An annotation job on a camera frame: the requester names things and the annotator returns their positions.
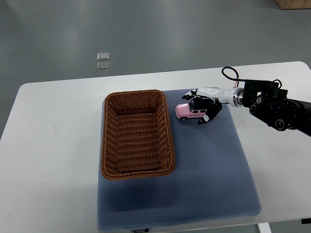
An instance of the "brown woven basket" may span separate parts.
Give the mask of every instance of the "brown woven basket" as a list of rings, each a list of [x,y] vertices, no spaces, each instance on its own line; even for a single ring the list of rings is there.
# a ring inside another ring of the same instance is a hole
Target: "brown woven basket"
[[[104,102],[102,175],[109,180],[163,176],[175,168],[165,94],[116,92]]]

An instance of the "black cable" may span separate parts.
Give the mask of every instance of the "black cable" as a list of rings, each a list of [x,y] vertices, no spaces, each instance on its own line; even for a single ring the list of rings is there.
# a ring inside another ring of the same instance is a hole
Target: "black cable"
[[[281,80],[280,80],[280,79],[275,79],[275,80],[273,80],[272,82],[274,83],[275,81],[278,81],[278,83],[280,84],[280,87],[278,87],[278,88],[281,89],[281,87],[282,87],[282,82],[281,82]]]
[[[224,72],[225,69],[233,70],[233,71],[235,72],[235,74],[236,74],[237,77],[236,77],[235,79],[229,77],[228,75],[225,74],[225,72]],[[237,72],[234,68],[232,68],[232,67],[224,67],[224,68],[222,69],[222,74],[223,74],[227,79],[230,79],[230,80],[232,80],[232,81],[245,82],[245,81],[247,80],[247,79],[239,79],[239,74],[238,74],[238,72]]]

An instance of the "robotic arm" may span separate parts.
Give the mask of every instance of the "robotic arm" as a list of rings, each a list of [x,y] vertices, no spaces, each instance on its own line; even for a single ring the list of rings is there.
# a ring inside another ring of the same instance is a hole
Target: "robotic arm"
[[[225,69],[233,70],[237,77],[235,79],[228,77],[224,73]],[[214,101],[198,124],[213,120],[221,111],[222,104],[228,103],[234,107],[249,108],[251,115],[278,131],[298,129],[311,136],[311,103],[288,99],[288,91],[281,89],[280,80],[242,80],[232,67],[224,67],[222,74],[236,81],[232,90],[225,91],[215,87],[198,88],[182,97],[186,100],[205,97]],[[245,82],[244,89],[238,87],[239,81]]]

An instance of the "blue mat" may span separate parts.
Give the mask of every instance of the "blue mat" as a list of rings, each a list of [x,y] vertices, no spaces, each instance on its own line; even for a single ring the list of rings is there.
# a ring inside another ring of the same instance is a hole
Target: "blue mat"
[[[261,210],[253,177],[226,104],[209,123],[181,121],[177,104],[189,90],[165,91],[176,168],[168,176],[108,181],[98,175],[98,228],[142,229],[255,216]]]

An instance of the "label on table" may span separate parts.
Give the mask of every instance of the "label on table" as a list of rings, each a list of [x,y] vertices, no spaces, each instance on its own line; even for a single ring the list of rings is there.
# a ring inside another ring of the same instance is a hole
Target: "label on table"
[[[140,229],[140,230],[133,230],[134,233],[142,233],[142,232],[149,232],[149,228]]]

